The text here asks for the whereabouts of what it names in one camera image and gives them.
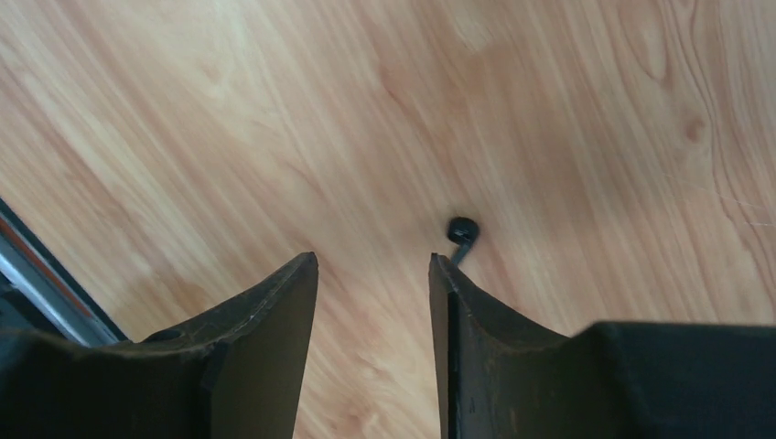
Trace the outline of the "black earbud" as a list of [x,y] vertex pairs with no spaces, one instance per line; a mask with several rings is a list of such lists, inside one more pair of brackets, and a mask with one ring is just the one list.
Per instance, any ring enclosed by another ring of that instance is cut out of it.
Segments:
[[479,236],[480,225],[474,219],[467,217],[450,219],[447,224],[447,239],[457,245],[450,261],[456,266],[460,265]]

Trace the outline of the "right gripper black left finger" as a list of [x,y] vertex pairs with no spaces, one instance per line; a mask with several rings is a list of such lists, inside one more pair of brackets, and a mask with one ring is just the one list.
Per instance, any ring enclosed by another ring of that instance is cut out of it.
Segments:
[[259,284],[140,342],[87,348],[1,334],[4,438],[289,438],[318,291],[303,252]]

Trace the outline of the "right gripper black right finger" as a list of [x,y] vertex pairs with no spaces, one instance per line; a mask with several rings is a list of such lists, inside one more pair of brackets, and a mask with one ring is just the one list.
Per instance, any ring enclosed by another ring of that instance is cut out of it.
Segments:
[[601,321],[565,337],[430,259],[445,438],[772,438],[775,330]]

